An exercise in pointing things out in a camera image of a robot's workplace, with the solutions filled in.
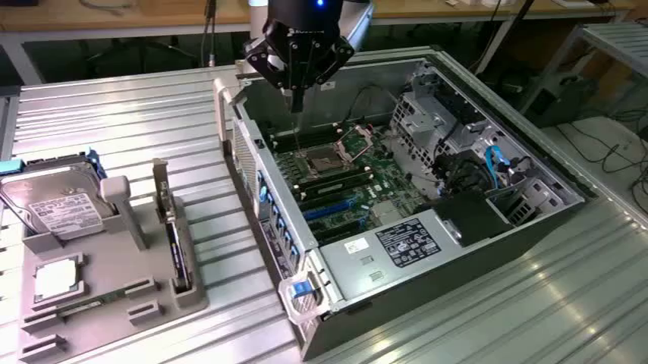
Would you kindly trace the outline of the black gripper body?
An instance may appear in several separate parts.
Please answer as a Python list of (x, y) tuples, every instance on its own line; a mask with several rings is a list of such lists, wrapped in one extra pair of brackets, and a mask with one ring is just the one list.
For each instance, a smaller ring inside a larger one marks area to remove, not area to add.
[(322, 35), (335, 41), (340, 37), (339, 19), (343, 1), (268, 1), (267, 19), (261, 28), (264, 38), (292, 29), (297, 34)]

